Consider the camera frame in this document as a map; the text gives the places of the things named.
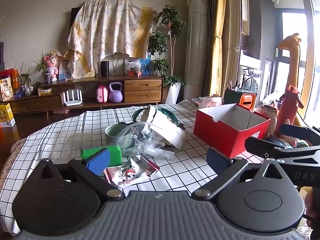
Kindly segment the green sponge block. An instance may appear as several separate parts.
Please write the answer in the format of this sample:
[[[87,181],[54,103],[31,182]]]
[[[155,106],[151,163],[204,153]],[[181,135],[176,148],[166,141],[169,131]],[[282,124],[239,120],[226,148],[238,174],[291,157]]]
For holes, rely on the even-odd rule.
[[[95,147],[81,150],[81,157],[84,159],[89,158],[93,154],[97,153],[101,149],[107,149],[110,153],[110,162],[108,167],[119,166],[122,163],[122,152],[119,145],[109,145],[103,147]]]

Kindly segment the red cardboard box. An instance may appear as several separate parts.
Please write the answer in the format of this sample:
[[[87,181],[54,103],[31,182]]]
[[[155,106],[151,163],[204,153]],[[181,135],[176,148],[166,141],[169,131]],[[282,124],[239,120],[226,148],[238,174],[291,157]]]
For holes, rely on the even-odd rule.
[[[194,135],[233,158],[245,151],[247,138],[263,138],[269,124],[270,118],[237,104],[227,104],[198,109]]]

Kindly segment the cartoon snack packet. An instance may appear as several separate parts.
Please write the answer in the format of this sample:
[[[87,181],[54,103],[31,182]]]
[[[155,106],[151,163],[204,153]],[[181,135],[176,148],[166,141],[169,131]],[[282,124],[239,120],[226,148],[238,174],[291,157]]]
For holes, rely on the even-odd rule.
[[[154,162],[142,155],[135,155],[120,166],[104,169],[106,181],[118,189],[142,183],[152,178],[160,170]]]

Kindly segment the clear plastic bag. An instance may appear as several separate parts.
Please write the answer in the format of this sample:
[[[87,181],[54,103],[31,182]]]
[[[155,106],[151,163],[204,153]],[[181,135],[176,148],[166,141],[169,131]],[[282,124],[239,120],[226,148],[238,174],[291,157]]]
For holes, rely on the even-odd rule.
[[[138,122],[129,124],[129,128],[132,128],[132,136],[134,138],[132,146],[126,149],[121,149],[122,155],[125,157],[133,157],[134,155],[142,155],[144,157],[158,157],[172,159],[175,156],[175,152],[170,150],[165,143],[165,139],[162,139],[158,135],[145,135],[142,132],[142,125]]]

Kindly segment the white tote bag green handles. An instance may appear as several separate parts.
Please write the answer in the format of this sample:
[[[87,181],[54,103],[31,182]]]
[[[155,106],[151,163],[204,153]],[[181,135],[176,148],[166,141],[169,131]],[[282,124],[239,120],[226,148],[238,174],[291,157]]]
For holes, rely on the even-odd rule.
[[[148,105],[135,111],[132,120],[142,125],[145,135],[158,135],[178,149],[185,143],[185,130],[180,126],[176,116],[165,108]]]

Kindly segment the steel thermos cup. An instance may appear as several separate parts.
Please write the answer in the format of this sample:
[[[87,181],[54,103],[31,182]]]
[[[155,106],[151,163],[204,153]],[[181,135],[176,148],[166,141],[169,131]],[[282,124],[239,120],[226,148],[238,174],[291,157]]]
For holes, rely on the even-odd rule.
[[[269,105],[262,105],[261,107],[257,108],[257,112],[260,113],[261,115],[265,116],[266,118],[270,119],[267,133],[269,136],[273,136],[274,131],[276,129],[276,124],[277,124],[277,110],[276,110],[276,108],[269,106]]]

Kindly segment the mint green mug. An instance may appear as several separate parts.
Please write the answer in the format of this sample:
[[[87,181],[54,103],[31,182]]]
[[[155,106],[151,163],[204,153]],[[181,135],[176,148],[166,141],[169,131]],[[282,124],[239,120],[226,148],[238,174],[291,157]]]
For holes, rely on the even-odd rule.
[[[121,149],[132,146],[134,138],[128,124],[118,123],[105,128],[106,145],[118,145]]]

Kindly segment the white pink plastic bag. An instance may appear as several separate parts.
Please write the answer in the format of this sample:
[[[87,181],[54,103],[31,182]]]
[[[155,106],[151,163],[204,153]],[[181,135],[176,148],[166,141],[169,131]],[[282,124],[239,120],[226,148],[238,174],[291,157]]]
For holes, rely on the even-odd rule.
[[[208,107],[215,107],[221,106],[223,101],[220,96],[213,95],[213,96],[205,96],[192,99],[192,102],[198,108],[208,108]]]

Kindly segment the white wifi router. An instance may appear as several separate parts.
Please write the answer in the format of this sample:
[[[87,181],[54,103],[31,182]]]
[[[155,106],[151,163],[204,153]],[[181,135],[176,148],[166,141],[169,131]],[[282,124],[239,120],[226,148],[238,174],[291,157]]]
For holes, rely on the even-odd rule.
[[[66,107],[78,106],[82,104],[82,91],[79,89],[76,90],[67,90],[63,92],[63,104]]]

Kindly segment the orange giraffe plush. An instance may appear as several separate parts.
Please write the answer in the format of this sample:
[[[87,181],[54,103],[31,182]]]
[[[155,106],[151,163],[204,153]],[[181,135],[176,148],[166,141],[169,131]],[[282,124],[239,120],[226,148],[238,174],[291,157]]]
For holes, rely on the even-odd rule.
[[[289,74],[286,83],[286,89],[289,85],[293,85],[298,88],[298,71],[299,71],[299,63],[300,63],[300,48],[299,43],[302,41],[298,37],[299,33],[294,33],[291,36],[283,39],[278,47],[279,49],[285,49],[290,52],[290,66],[289,66]],[[297,116],[291,125],[301,126],[300,121]]]

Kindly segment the yellow carton box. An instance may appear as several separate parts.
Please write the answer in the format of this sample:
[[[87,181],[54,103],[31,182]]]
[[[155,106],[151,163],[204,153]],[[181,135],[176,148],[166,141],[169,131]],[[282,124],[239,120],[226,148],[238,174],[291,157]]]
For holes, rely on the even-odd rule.
[[[0,126],[1,128],[14,127],[16,121],[14,119],[9,103],[0,104]]]

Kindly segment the black cylinder speaker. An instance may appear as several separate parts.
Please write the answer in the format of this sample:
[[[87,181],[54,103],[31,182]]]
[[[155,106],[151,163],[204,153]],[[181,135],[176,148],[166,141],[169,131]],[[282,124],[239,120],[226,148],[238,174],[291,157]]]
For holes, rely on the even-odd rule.
[[[100,75],[101,77],[109,77],[109,61],[100,62]]]

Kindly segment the pink doll figure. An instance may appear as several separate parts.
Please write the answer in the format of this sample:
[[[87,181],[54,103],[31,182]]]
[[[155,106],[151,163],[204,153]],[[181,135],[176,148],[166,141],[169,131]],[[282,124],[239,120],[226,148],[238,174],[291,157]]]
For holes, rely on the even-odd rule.
[[[62,54],[60,51],[50,51],[43,59],[47,66],[47,73],[50,74],[51,81],[57,81],[59,74],[59,64]]]

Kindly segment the orange gift bag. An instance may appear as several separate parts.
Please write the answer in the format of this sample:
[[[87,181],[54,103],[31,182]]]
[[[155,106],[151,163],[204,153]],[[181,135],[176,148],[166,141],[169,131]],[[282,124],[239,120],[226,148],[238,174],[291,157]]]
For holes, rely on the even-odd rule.
[[[13,90],[20,88],[20,82],[18,78],[18,71],[15,68],[7,69],[1,72],[1,77],[10,77]]]

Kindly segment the potted green tree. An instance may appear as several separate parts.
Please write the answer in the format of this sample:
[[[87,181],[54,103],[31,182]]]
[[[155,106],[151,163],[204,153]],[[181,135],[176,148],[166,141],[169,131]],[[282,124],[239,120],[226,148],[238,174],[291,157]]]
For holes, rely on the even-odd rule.
[[[159,29],[150,34],[148,54],[153,56],[152,67],[163,80],[162,102],[174,105],[183,85],[183,78],[174,74],[176,42],[182,36],[186,23],[181,19],[179,10],[165,5],[159,12]]]

